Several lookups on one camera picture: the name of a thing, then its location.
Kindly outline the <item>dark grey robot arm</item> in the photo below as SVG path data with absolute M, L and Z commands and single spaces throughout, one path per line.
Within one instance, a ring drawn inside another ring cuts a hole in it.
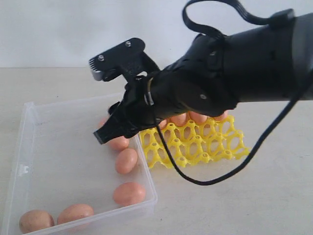
M 313 16 L 292 11 L 269 24 L 225 37 L 199 34 L 187 52 L 160 70 L 131 38 L 89 61 L 94 79 L 127 80 L 121 101 L 94 132 L 101 144 L 152 128 L 162 120 L 193 111 L 217 117 L 240 102 L 289 100 L 313 74 Z

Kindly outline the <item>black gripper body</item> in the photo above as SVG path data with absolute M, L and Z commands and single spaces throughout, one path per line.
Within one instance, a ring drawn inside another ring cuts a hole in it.
M 127 82 L 122 100 L 108 109 L 109 117 L 122 116 L 132 124 L 132 137 L 159 123 L 156 121 L 156 116 L 152 114 L 156 101 L 149 94 L 157 77 L 157 74 L 138 75 L 132 83 Z

